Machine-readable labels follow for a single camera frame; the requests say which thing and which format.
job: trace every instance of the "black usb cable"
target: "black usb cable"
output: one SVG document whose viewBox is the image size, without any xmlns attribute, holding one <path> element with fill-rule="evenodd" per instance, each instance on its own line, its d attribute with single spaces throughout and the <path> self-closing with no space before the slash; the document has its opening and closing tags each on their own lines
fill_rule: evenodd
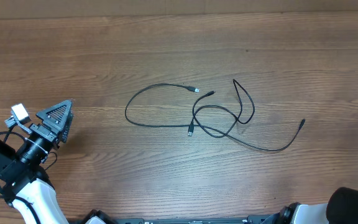
<svg viewBox="0 0 358 224">
<path fill-rule="evenodd" d="M 300 132 L 301 128 L 303 127 L 303 125 L 305 124 L 305 119 L 303 119 L 301 121 L 301 123 L 299 124 L 299 127 L 298 127 L 298 130 L 296 131 L 295 135 L 293 136 L 292 140 L 284 147 L 281 147 L 279 149 L 266 149 L 266 148 L 262 148 L 262 147 L 258 147 L 258 146 L 254 146 L 254 145 L 251 145 L 247 142 L 244 142 L 238 138 L 235 138 L 231 135 L 229 135 L 230 131 L 233 129 L 233 127 L 237 124 L 237 123 L 240 123 L 240 124 L 247 124 L 249 123 L 249 121 L 252 119 L 252 117 L 254 116 L 255 114 L 255 105 L 254 105 L 254 102 L 252 101 L 252 98 L 251 96 L 248 94 L 247 90 L 242 87 L 240 85 L 239 82 L 237 82 L 235 79 L 233 79 L 233 85 L 234 85 L 234 88 L 236 89 L 236 93 L 237 93 L 237 97 L 239 99 L 239 103 L 240 103 L 240 107 L 241 107 L 241 110 L 240 110 L 240 113 L 238 115 L 235 115 L 232 111 L 230 111 L 229 109 L 223 107 L 223 106 L 219 106 L 219 105 L 203 105 L 203 106 L 200 106 L 197 110 L 195 109 L 196 105 L 198 104 L 199 101 L 201 101 L 202 99 L 208 97 L 208 96 L 211 96 L 213 94 L 215 94 L 215 91 L 210 91 L 208 92 L 207 94 L 199 97 L 194 105 L 193 105 L 193 117 L 191 119 L 191 122 L 190 124 L 175 124 L 175 125 L 152 125 L 152 124 L 142 124 L 142 123 L 138 123 L 138 122 L 135 122 L 135 121 L 131 121 L 128 116 L 127 116 L 127 110 L 128 110 L 128 106 L 130 105 L 130 103 L 132 102 L 132 100 L 137 97 L 139 94 L 143 93 L 144 91 L 147 91 L 151 88 L 155 88 L 155 87 L 158 87 L 158 86 L 177 86 L 177 87 L 180 87 L 180 88 L 185 88 L 189 91 L 192 91 L 192 92 L 196 92 L 198 93 L 199 92 L 199 89 L 195 88 L 195 87 L 192 87 L 192 86 L 184 86 L 184 85 L 176 85 L 176 84 L 168 84 L 168 83 L 159 83 L 159 84 L 154 84 L 154 85 L 150 85 L 140 91 L 138 91 L 129 101 L 128 101 L 128 104 L 127 106 L 125 107 L 125 119 L 127 119 L 128 122 L 134 124 L 134 125 L 138 125 L 138 126 L 142 126 L 142 127 L 147 127 L 147 128 L 183 128 L 183 127 L 188 127 L 188 135 L 189 136 L 192 136 L 193 133 L 194 133 L 194 127 L 200 127 L 205 133 L 207 133 L 208 135 L 214 137 L 214 138 L 223 138 L 223 137 L 228 137 L 232 140 L 235 140 L 241 144 L 244 144 L 246 146 L 249 146 L 249 147 L 252 147 L 254 149 L 257 149 L 257 150 L 260 150 L 260 151 L 267 151 L 267 152 L 278 152 L 278 151 L 282 151 L 286 148 L 288 148 L 292 142 L 295 140 L 295 138 L 297 137 L 298 133 Z M 240 87 L 244 93 L 246 93 L 246 95 L 248 96 L 251 104 L 252 104 L 252 114 L 249 116 L 249 118 L 246 120 L 246 121 L 240 121 L 240 117 L 241 117 L 241 114 L 242 114 L 242 109 L 243 109 L 243 106 L 242 106 L 242 101 L 241 101 L 241 97 L 240 97 L 240 93 L 239 93 L 239 90 L 237 87 Z M 221 130 L 218 130 L 216 128 L 212 128 L 212 127 L 209 127 L 209 126 L 205 126 L 205 125 L 202 125 L 200 123 L 200 121 L 197 119 L 196 115 L 203 109 L 205 108 L 217 108 L 217 109 L 220 109 L 220 110 L 224 110 L 226 112 L 228 112 L 230 115 L 232 115 L 234 117 L 234 122 L 233 124 L 231 125 L 231 127 L 226 131 L 221 131 Z M 216 135 L 216 134 L 213 134 L 211 133 L 211 131 L 214 131 L 214 132 L 217 132 L 219 133 L 219 135 Z"/>
</svg>

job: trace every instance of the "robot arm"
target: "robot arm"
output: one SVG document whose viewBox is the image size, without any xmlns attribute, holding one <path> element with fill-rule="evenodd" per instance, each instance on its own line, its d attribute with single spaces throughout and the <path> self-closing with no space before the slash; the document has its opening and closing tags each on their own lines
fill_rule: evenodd
<svg viewBox="0 0 358 224">
<path fill-rule="evenodd" d="M 302 205 L 293 203 L 262 224 L 355 224 L 358 223 L 358 190 L 341 187 L 328 203 Z"/>
<path fill-rule="evenodd" d="M 48 183 L 36 179 L 28 183 L 16 196 L 24 198 L 31 204 L 41 224 L 68 224 L 57 203 L 56 192 Z M 22 214 L 26 224 L 37 224 L 33 213 L 24 202 L 15 199 L 12 205 Z"/>
</svg>

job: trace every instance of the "wood grain surface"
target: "wood grain surface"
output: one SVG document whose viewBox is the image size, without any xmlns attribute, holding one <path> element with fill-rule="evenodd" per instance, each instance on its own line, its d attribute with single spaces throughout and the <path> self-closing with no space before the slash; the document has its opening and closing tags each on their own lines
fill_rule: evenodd
<svg viewBox="0 0 358 224">
<path fill-rule="evenodd" d="M 0 19 L 358 11 L 358 0 L 0 0 Z"/>
<path fill-rule="evenodd" d="M 131 104 L 131 119 L 188 124 L 194 101 L 211 90 L 200 105 L 238 113 L 233 78 L 256 113 L 232 134 L 280 147 L 305 118 L 287 150 L 124 118 L 135 92 L 162 82 L 201 91 L 150 90 Z M 358 12 L 0 21 L 0 131 L 16 103 L 38 123 L 37 111 L 65 99 L 75 119 L 48 173 L 68 218 L 93 208 L 117 218 L 241 217 L 358 190 Z M 232 121 L 215 110 L 199 117 L 217 128 Z M 23 221 L 0 200 L 0 223 Z"/>
</svg>

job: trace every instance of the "usb connector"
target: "usb connector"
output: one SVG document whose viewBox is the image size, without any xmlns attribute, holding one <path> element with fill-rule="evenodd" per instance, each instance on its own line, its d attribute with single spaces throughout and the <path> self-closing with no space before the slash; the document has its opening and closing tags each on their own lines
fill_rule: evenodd
<svg viewBox="0 0 358 224">
<path fill-rule="evenodd" d="M 188 131 L 188 136 L 192 136 L 193 135 L 193 131 L 194 131 L 194 122 L 193 120 L 191 120 L 191 123 L 189 125 L 189 131 Z"/>
<path fill-rule="evenodd" d="M 195 92 L 195 93 L 200 92 L 199 89 L 197 89 L 197 88 L 195 88 L 195 87 L 192 87 L 192 86 L 187 86 L 186 89 L 187 89 L 188 91 L 193 91 L 193 92 Z"/>
</svg>

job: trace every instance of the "black wire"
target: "black wire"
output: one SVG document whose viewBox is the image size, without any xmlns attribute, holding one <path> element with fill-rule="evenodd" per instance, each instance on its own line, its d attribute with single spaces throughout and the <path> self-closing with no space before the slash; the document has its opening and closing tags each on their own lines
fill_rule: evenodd
<svg viewBox="0 0 358 224">
<path fill-rule="evenodd" d="M 197 103 L 202 100 L 203 98 L 206 98 L 208 96 L 211 96 L 213 95 L 215 92 L 214 91 L 211 91 L 201 97 L 199 97 L 194 105 L 193 105 L 193 117 L 191 119 L 191 123 L 190 124 L 176 124 L 176 125 L 151 125 L 151 124 L 142 124 L 142 123 L 138 123 L 138 122 L 135 122 L 135 121 L 131 121 L 128 116 L 127 116 L 127 109 L 128 109 L 128 106 L 130 105 L 130 103 L 132 102 L 132 100 L 137 97 L 139 94 L 143 93 L 144 91 L 146 90 L 149 90 L 151 88 L 155 88 L 157 86 L 177 86 L 177 87 L 182 87 L 182 88 L 186 88 L 188 89 L 188 86 L 182 86 L 182 85 L 175 85 L 175 84 L 168 84 L 168 83 L 159 83 L 159 84 L 154 84 L 154 85 L 150 85 L 144 89 L 141 89 L 140 91 L 138 91 L 137 93 L 135 93 L 135 95 L 128 101 L 128 104 L 127 106 L 125 107 L 125 119 L 127 119 L 128 122 L 134 124 L 134 125 L 138 125 L 138 126 L 142 126 L 142 127 L 148 127 L 148 128 L 180 128 L 180 127 L 190 127 L 191 125 L 193 125 L 193 121 L 196 121 L 197 124 L 194 124 L 194 127 L 200 127 L 205 133 L 207 133 L 208 135 L 214 137 L 214 138 L 223 138 L 223 137 L 228 137 L 234 141 L 237 141 L 241 144 L 244 144 L 246 146 L 249 146 L 249 147 L 252 147 L 254 149 L 257 149 L 257 150 L 260 150 L 260 151 L 267 151 L 267 152 L 278 152 L 278 151 L 282 151 L 286 148 L 288 148 L 292 142 L 295 140 L 295 138 L 297 137 L 298 133 L 300 132 L 301 128 L 303 127 L 304 123 L 305 123 L 305 119 L 303 119 L 301 121 L 301 123 L 299 124 L 299 127 L 298 127 L 298 130 L 297 132 L 295 133 L 295 135 L 293 136 L 292 140 L 284 147 L 281 147 L 279 149 L 266 149 L 266 148 L 262 148 L 262 147 L 258 147 L 258 146 L 254 146 L 254 145 L 251 145 L 247 142 L 244 142 L 238 138 L 235 138 L 231 135 L 229 135 L 230 131 L 233 129 L 233 127 L 238 123 L 240 124 L 247 124 L 249 123 L 249 121 L 251 121 L 252 117 L 254 116 L 255 114 L 255 105 L 254 105 L 254 102 L 252 101 L 252 98 L 251 96 L 248 94 L 247 90 L 242 87 L 240 85 L 239 82 L 237 82 L 237 80 L 233 79 L 233 85 L 234 85 L 234 88 L 236 89 L 236 93 L 237 93 L 237 97 L 239 99 L 239 104 L 240 104 L 240 113 L 238 115 L 235 115 L 232 111 L 230 111 L 229 109 L 223 107 L 223 106 L 219 106 L 219 105 L 204 105 L 204 106 L 200 106 L 197 110 L 195 110 L 195 107 L 197 105 Z M 243 105 L 242 105 L 242 100 L 241 100 L 241 97 L 240 97 L 240 93 L 239 93 L 239 90 L 237 88 L 237 86 L 239 86 L 243 91 L 244 93 L 248 96 L 250 102 L 251 102 L 251 105 L 252 105 L 252 114 L 249 116 L 249 118 L 247 119 L 247 121 L 245 122 L 242 122 L 240 121 L 240 117 L 241 117 L 241 114 L 242 114 L 242 110 L 243 110 Z M 217 109 L 220 109 L 220 110 L 224 110 L 226 112 L 228 112 L 230 115 L 232 115 L 234 117 L 234 122 L 233 124 L 231 125 L 231 127 L 226 131 L 226 132 L 223 132 L 221 130 L 218 130 L 216 128 L 212 128 L 212 127 L 209 127 L 209 126 L 204 126 L 200 123 L 200 121 L 198 121 L 196 115 L 202 110 L 202 109 L 205 109 L 205 108 L 217 108 Z M 212 134 L 210 131 L 208 130 L 212 130 L 212 131 L 215 131 L 221 135 L 215 135 L 215 134 Z"/>
<path fill-rule="evenodd" d="M 12 126 L 12 127 L 9 128 L 9 131 L 6 133 L 6 135 L 5 135 L 5 137 L 4 137 L 4 142 L 7 141 L 8 137 L 9 137 L 9 135 L 12 133 L 12 130 L 13 130 L 14 127 L 15 127 L 15 126 Z"/>
<path fill-rule="evenodd" d="M 16 136 L 19 136 L 19 137 L 24 141 L 24 144 L 25 144 L 25 143 L 26 143 L 25 138 L 24 138 L 21 134 L 19 134 L 19 133 L 12 132 L 13 128 L 14 128 L 14 127 L 11 127 L 11 128 L 9 128 L 8 131 L 1 131 L 1 132 L 0 132 L 0 135 L 5 134 L 5 138 L 4 138 L 3 141 L 6 142 L 7 139 L 8 139 L 8 137 L 9 137 L 9 135 L 10 135 L 10 134 L 14 134 L 14 135 L 16 135 Z M 1 187 L 1 185 L 0 185 L 0 198 L 2 198 L 2 199 L 9 199 L 9 200 L 12 200 L 12 201 L 13 201 L 13 200 L 19 200 L 19 201 L 23 202 L 23 203 L 27 206 L 27 208 L 29 208 L 29 210 L 31 211 L 31 214 L 32 214 L 33 217 L 34 217 L 34 220 L 35 220 L 36 224 L 41 224 L 41 221 L 40 221 L 40 219 L 39 219 L 37 213 L 35 212 L 35 210 L 34 210 L 34 208 L 32 207 L 32 205 L 31 205 L 30 202 L 28 202 L 28 201 L 26 201 L 24 198 L 18 197 L 18 196 L 16 196 L 16 195 L 5 195 L 5 194 L 4 194 L 4 191 L 3 191 L 2 187 Z"/>
<path fill-rule="evenodd" d="M 53 166 L 53 165 L 57 162 L 57 153 L 56 153 L 56 152 L 49 152 L 49 153 L 55 154 L 55 160 L 45 169 L 45 171 L 46 171 L 47 169 L 49 169 L 51 166 Z"/>
</svg>

